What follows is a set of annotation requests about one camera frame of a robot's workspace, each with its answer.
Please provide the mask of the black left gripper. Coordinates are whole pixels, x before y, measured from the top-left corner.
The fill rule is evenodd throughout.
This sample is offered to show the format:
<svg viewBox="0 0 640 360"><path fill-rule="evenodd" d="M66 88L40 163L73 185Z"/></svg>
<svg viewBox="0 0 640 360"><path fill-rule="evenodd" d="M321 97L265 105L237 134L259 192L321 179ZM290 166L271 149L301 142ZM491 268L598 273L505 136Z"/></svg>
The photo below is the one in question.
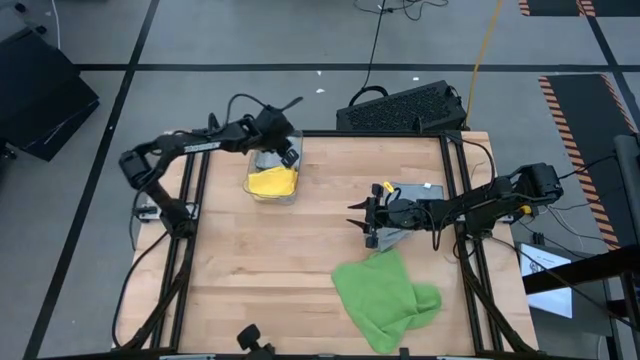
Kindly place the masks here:
<svg viewBox="0 0 640 360"><path fill-rule="evenodd" d="M293 125L284 115L284 111L271 105L262 108L257 116L244 114L247 121L249 140L245 143L243 153L250 150L260 150L283 154L281 163L286 168L292 168L300 159L299 153L291 148L292 142L288 137L294 132Z"/></svg>

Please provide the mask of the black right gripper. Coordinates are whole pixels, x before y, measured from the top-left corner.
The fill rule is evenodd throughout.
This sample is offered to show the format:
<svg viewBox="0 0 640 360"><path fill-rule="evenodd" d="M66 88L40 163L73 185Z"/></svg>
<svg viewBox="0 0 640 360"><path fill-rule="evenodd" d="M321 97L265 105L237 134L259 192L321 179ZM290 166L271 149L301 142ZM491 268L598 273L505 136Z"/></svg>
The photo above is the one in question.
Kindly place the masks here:
<svg viewBox="0 0 640 360"><path fill-rule="evenodd" d="M382 227L409 231L431 230L431 215L420 201L394 198L386 195L382 184L373 184L372 197L363 202L350 205L349 209L366 209L365 222L348 219L348 222L359 227L365 234L365 246L374 249L377 240L376 231Z"/></svg>

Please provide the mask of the grey waffle-weave towel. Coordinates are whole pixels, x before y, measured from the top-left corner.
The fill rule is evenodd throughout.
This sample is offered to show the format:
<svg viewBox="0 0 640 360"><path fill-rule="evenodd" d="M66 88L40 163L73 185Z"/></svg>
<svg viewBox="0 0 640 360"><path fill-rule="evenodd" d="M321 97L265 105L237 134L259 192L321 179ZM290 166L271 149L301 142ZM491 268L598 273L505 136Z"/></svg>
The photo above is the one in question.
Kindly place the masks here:
<svg viewBox="0 0 640 360"><path fill-rule="evenodd" d="M292 161L287 161L287 164L285 164L283 158L275 152L258 151L255 153L254 158L255 167L259 170L266 170L280 166L298 169L300 167L301 157L303 154L303 138L301 136L289 136L288 140L292 144L290 150L294 152Z"/></svg>

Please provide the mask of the yellow microfiber towel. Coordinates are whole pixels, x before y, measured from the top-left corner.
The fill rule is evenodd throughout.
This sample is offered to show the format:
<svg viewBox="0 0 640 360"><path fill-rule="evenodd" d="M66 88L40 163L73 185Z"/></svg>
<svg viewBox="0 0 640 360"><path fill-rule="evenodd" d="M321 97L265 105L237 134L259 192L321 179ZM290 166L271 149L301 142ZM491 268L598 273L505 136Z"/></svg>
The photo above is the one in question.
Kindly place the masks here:
<svg viewBox="0 0 640 360"><path fill-rule="evenodd" d="M247 179L248 190L262 197L290 196L296 191L298 172L284 166L269 168L250 173Z"/></svg>

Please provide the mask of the smooth grey microfiber towel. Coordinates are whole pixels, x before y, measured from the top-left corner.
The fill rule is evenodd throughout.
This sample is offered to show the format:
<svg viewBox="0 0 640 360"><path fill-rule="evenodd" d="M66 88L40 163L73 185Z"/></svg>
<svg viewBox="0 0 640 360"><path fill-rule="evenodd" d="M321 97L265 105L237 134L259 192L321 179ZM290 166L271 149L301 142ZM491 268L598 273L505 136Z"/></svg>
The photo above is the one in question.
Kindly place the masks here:
<svg viewBox="0 0 640 360"><path fill-rule="evenodd" d="M440 185L431 185L430 183L424 184L407 184L390 182L389 185L394 188L391 193L386 190L386 195L390 193L394 198L407 199L407 200L442 200L444 198L444 189ZM374 249L380 252L385 252L392 248L396 243L402 239L408 237L411 234L409 230L382 227L376 231L377 240L375 241Z"/></svg>

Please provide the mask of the bright green microfiber towel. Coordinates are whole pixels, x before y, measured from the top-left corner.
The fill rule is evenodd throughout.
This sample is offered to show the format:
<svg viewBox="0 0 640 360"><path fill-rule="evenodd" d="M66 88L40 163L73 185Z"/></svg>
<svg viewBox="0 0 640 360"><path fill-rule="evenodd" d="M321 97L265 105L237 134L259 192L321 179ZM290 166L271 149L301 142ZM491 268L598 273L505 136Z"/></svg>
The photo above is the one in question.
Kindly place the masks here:
<svg viewBox="0 0 640 360"><path fill-rule="evenodd" d="M392 353L407 331L431 324L442 307L439 289L413 283L396 250L341 264L331 279L346 313L378 354Z"/></svg>

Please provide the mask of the clear plastic bin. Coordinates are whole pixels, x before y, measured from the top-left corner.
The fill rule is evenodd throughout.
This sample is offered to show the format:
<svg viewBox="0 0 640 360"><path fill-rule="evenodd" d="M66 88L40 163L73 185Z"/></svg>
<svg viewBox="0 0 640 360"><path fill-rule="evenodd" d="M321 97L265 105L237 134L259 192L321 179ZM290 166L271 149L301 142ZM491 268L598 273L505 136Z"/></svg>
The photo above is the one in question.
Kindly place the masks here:
<svg viewBox="0 0 640 360"><path fill-rule="evenodd" d="M301 136L303 138L303 133L300 130L295 130L290 136ZM300 175L300 167L301 167L301 162L300 162L300 167L298 169L295 169L298 172L298 180L297 180L297 184L296 184L296 191L290 195L290 196L284 196L284 197L262 197L262 196L258 196L256 194L251 193L248 190L247 187L247 179L250 173L255 173L255 172L260 172L263 170L259 170L255 167L254 165L254 158L255 158L255 153L258 152L260 150L252 150L250 152L250 159L249 159L249 164L248 164L248 169L247 169L247 174L243 183L243 190L249 194L256 202L265 202L265 203L276 203L276 204L292 204L295 201L295 197L296 197L296 191L297 191L297 185L298 185L298 180L299 180L299 175Z"/></svg>

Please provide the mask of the small white box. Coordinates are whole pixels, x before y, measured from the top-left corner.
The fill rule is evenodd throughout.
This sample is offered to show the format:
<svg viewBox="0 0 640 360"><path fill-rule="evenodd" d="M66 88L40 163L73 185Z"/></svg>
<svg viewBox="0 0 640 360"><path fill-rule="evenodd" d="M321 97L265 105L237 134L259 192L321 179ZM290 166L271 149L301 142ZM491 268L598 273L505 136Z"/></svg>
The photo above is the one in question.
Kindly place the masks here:
<svg viewBox="0 0 640 360"><path fill-rule="evenodd" d="M193 217L197 218L199 213L199 206L195 203L186 204L187 212ZM160 219L160 208L154 202L147 202L133 210L133 215L140 222L148 222Z"/></svg>

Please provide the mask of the black clamp knob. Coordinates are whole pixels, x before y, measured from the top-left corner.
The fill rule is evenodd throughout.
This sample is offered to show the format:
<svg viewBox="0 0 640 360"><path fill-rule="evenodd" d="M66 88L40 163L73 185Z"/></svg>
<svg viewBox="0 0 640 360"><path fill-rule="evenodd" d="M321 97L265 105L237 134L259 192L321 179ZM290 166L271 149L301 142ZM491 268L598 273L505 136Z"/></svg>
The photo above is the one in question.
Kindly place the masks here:
<svg viewBox="0 0 640 360"><path fill-rule="evenodd" d="M275 348L272 344L259 344L261 332L256 324L245 327L236 337L242 350L247 353L242 360L275 360Z"/></svg>

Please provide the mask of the white printed sign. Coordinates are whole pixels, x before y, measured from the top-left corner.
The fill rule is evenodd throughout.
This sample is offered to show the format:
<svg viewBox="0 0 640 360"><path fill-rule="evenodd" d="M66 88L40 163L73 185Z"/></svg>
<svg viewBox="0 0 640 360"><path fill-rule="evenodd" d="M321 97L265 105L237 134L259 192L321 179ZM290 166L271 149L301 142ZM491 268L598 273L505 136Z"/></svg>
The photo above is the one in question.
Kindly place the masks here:
<svg viewBox="0 0 640 360"><path fill-rule="evenodd" d="M570 264L571 260L541 250L537 247L523 244L520 246L520 269L522 277L544 273L546 269ZM544 291L527 296L530 307L543 310L564 318L573 318L573 296L570 288Z"/></svg>

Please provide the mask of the black metal beam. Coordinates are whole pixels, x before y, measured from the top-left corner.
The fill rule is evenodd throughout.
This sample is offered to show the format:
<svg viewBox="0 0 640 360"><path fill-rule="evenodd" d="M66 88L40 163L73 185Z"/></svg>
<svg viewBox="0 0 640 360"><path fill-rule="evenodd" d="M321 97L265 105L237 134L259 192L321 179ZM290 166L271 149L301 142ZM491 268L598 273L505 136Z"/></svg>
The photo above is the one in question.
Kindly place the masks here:
<svg viewBox="0 0 640 360"><path fill-rule="evenodd" d="M526 293L534 294L616 276L633 294L640 290L640 245L629 245L527 275L523 282Z"/></svg>

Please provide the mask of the black orange-striped floor mat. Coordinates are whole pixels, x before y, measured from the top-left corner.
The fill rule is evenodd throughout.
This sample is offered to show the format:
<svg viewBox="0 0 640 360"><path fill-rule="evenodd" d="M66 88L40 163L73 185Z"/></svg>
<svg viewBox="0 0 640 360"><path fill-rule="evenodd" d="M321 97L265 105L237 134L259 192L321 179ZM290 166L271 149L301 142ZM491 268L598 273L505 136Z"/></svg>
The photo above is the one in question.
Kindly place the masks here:
<svg viewBox="0 0 640 360"><path fill-rule="evenodd" d="M547 75L538 79L547 106L599 232L610 249L638 239L614 138L636 133L621 99L604 74Z"/></svg>
<svg viewBox="0 0 640 360"><path fill-rule="evenodd" d="M524 16L640 17L640 0L518 0Z"/></svg>

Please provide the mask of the large black case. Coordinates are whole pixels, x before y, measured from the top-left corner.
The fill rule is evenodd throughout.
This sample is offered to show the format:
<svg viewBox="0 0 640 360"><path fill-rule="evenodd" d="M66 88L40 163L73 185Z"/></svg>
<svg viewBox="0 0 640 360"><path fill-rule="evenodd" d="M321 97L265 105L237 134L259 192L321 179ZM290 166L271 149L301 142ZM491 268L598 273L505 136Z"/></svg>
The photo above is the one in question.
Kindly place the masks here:
<svg viewBox="0 0 640 360"><path fill-rule="evenodd" d="M0 144L50 161L98 106L79 69L34 31L0 42Z"/></svg>

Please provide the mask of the black metal table frame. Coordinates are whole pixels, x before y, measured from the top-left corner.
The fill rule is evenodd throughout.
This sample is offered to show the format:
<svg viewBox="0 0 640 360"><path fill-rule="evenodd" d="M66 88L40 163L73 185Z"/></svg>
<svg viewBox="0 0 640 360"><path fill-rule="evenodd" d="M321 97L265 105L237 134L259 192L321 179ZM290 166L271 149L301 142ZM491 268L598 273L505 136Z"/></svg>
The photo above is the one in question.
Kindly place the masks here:
<svg viewBox="0 0 640 360"><path fill-rule="evenodd" d="M201 211L193 243L194 258L185 295L167 307L159 347L179 353L235 356L236 337L256 324L262 341L277 355L371 358L371 349L342 306L331 280L339 264L364 260L362 230L345 219L363 221L364 211L347 209L371 195L371 184L383 181L431 183L453 181L456 194L490 180L486 153L465 144L448 143L445 169L438 137L415 134L307 131L301 175L291 205L256 202L243 190L249 156L213 152L208 161L196 155L193 176L186 181L188 200L198 198ZM431 233L413 232L398 244L409 277L437 286L442 310L427 327L408 331L401 347L412 356L473 355L460 265L452 255L452 226L443 230L439 251ZM179 242L175 268L167 265L168 237L142 260L128 282L116 325L125 347L157 305L165 268L179 272L185 242ZM523 340L537 347L527 296L516 254L492 240L484 245L496 305Z"/></svg>

